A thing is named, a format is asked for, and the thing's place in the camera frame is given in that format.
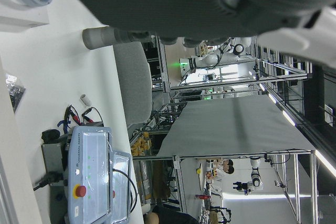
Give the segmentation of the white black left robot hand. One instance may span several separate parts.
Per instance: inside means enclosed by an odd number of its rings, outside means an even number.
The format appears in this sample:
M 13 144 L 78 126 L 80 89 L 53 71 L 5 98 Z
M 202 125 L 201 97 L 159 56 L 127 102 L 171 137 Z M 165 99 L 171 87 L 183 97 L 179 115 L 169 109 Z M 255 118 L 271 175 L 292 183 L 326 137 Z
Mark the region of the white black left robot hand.
M 80 0 L 103 24 L 168 40 L 257 36 L 258 44 L 335 67 L 335 0 Z

